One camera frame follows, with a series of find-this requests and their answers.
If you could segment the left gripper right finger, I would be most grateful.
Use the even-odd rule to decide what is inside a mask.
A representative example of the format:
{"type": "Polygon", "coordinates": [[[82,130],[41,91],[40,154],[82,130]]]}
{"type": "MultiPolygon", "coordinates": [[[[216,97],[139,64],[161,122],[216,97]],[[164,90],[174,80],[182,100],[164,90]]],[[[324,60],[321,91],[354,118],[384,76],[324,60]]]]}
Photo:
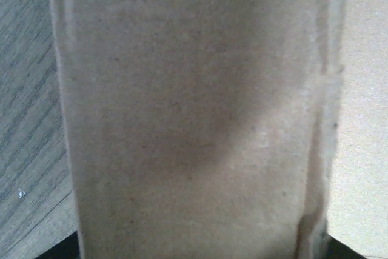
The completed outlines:
{"type": "Polygon", "coordinates": [[[327,245],[326,259],[366,259],[366,257],[330,236],[327,245]]]}

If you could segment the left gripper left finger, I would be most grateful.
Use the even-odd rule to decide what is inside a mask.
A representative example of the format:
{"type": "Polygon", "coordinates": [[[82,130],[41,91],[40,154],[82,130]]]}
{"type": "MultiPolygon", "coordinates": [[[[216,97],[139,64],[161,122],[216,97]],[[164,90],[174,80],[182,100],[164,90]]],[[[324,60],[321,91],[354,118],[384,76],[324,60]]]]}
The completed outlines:
{"type": "Polygon", "coordinates": [[[36,259],[80,259],[78,234],[74,232],[36,259]]]}

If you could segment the cardboard box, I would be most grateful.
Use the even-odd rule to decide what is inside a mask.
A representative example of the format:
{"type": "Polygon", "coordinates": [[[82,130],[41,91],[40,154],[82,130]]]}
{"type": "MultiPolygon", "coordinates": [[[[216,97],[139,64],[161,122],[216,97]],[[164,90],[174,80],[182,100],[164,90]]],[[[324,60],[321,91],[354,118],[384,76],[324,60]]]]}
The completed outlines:
{"type": "Polygon", "coordinates": [[[341,258],[346,0],[50,0],[82,258],[341,258]]]}

